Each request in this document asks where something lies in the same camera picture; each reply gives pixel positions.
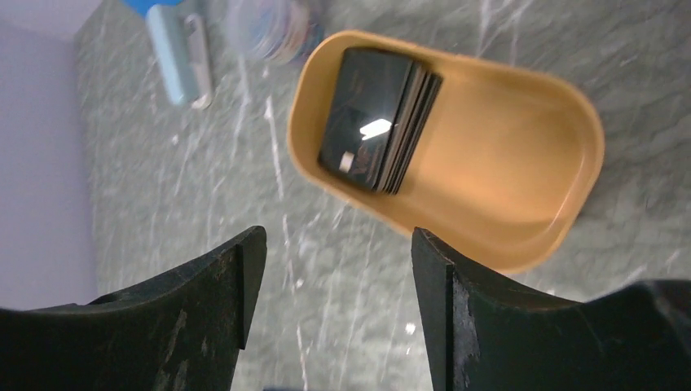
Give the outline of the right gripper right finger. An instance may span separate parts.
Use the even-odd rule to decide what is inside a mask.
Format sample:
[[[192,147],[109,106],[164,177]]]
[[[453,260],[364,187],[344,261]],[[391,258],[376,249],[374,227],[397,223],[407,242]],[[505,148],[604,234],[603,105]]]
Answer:
[[[436,390],[687,390],[690,283],[641,280],[592,301],[518,283],[412,233]]]

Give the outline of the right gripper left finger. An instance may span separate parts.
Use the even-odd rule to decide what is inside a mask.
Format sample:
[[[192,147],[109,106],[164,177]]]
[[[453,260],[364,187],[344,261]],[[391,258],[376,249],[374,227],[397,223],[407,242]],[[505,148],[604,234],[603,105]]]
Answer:
[[[228,390],[266,265],[252,226],[85,304],[1,312],[4,390]]]

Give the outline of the black card in tray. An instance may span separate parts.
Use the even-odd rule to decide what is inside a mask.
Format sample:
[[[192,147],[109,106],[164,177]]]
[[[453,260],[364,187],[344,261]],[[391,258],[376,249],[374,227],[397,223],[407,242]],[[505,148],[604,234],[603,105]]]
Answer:
[[[442,82],[410,56],[345,50],[319,164],[364,190],[398,193]]]

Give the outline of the yellow oval tray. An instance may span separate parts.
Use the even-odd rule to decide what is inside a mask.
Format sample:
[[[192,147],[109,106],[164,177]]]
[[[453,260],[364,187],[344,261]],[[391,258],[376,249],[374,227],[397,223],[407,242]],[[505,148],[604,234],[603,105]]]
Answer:
[[[402,187],[377,195],[317,161],[344,51],[371,47],[426,62],[443,79]],[[504,274],[562,243],[603,165],[605,134],[587,97],[546,73],[359,30],[310,55],[288,120],[288,151],[310,182],[404,235],[432,231]]]

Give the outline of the light blue eraser stick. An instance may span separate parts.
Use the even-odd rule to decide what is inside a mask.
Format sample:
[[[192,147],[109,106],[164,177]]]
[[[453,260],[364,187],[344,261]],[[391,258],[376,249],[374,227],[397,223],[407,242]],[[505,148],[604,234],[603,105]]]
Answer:
[[[157,2],[147,10],[145,23],[169,102],[206,109],[213,83],[201,2]]]

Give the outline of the small clear plastic cup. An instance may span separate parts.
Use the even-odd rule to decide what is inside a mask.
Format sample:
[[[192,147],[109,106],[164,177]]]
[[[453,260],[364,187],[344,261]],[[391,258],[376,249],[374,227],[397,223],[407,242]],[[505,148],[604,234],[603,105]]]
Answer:
[[[229,1],[225,33],[238,53],[281,65],[304,64],[325,36],[304,1]]]

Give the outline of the blue board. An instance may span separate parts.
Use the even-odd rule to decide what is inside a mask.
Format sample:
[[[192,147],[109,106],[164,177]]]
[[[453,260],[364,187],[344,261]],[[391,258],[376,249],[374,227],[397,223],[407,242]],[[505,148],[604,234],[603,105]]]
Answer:
[[[156,5],[175,7],[183,0],[122,0],[122,2],[140,16],[145,17]]]

